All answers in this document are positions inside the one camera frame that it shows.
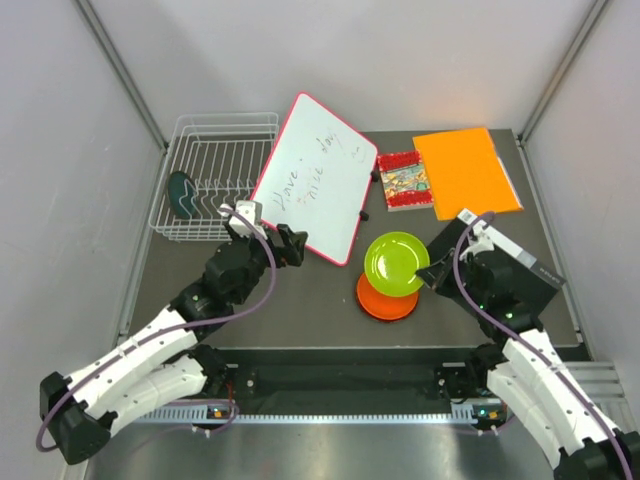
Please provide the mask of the lime green plate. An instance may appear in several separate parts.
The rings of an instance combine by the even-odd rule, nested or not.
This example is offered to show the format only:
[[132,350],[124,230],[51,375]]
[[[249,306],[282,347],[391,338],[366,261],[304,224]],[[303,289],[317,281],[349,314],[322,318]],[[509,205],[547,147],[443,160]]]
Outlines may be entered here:
[[425,244],[408,232],[393,231],[376,238],[367,249],[364,273],[372,287],[390,297],[406,297],[424,284],[417,271],[429,267]]

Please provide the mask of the orange plate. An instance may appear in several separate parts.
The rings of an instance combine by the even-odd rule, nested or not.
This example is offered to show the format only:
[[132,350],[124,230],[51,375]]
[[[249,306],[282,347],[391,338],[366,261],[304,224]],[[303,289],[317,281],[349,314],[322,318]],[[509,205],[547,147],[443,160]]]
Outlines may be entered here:
[[392,297],[377,291],[365,274],[356,283],[356,299],[361,309],[370,317],[384,323],[400,321],[408,317],[417,307],[419,293],[404,297]]

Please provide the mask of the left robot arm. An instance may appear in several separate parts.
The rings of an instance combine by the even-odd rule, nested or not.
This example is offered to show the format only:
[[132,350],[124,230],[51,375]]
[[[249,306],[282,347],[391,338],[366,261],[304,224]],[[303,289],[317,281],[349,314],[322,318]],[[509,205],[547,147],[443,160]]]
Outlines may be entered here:
[[308,235],[280,224],[270,233],[231,235],[203,274],[137,334],[87,367],[40,383],[41,435],[69,465],[96,455],[124,427],[181,399],[228,386],[228,367],[205,339],[237,318],[265,272],[304,260]]

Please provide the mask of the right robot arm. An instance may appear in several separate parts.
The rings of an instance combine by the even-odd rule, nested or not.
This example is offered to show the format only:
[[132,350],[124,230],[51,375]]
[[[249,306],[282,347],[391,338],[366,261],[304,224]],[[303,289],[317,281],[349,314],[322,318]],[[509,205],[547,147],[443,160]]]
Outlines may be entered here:
[[500,249],[453,252],[417,272],[434,293],[479,323],[487,342],[471,351],[461,378],[443,393],[464,400],[493,395],[536,440],[557,479],[636,479],[639,434],[625,432],[588,397],[540,320],[564,281],[539,261]]

